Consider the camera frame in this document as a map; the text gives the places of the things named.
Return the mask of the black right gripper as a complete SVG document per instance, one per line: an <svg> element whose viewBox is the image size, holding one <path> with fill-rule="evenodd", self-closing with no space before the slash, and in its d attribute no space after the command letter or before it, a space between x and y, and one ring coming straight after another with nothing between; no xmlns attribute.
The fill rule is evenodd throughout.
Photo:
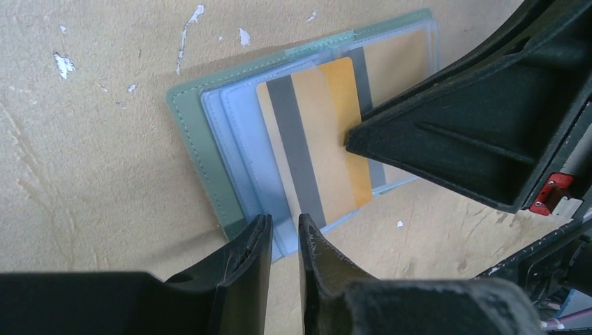
<svg viewBox="0 0 592 335"><path fill-rule="evenodd" d="M591 2L522 2L468 54L372 109L346 148L501 211L583 218Z"/></svg>

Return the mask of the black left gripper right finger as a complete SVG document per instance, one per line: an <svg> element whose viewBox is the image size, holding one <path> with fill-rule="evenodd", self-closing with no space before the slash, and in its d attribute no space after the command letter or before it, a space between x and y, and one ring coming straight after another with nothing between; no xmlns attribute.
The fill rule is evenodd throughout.
<svg viewBox="0 0 592 335"><path fill-rule="evenodd" d="M498 278L381 280L299 217L305 334L541 334L538 312Z"/></svg>

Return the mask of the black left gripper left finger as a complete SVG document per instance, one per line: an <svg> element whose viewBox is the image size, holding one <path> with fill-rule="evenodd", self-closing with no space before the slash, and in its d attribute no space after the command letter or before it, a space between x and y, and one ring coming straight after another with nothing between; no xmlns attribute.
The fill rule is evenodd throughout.
<svg viewBox="0 0 592 335"><path fill-rule="evenodd" d="M263 334L272 218L161 281L147 272L1 275L2 334Z"/></svg>

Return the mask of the green leather card holder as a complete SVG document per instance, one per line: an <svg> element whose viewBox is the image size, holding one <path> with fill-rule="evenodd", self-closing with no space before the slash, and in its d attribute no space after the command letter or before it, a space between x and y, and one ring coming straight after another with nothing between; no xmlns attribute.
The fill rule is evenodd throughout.
<svg viewBox="0 0 592 335"><path fill-rule="evenodd" d="M432 37L433 75L440 68L438 26L423 8L345 31L191 80L171 88L166 101L228 239L258 214L274 220L272 259L297 250L297 218L274 162L256 87L274 78L344 57L351 46L402 31L426 29Z"/></svg>

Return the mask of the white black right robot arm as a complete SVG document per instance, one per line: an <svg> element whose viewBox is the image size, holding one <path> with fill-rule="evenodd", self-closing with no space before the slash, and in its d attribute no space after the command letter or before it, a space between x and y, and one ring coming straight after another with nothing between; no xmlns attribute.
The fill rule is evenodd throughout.
<svg viewBox="0 0 592 335"><path fill-rule="evenodd" d="M483 273L535 306L591 289L591 2L525 1L458 61L375 107L350 153L565 225Z"/></svg>

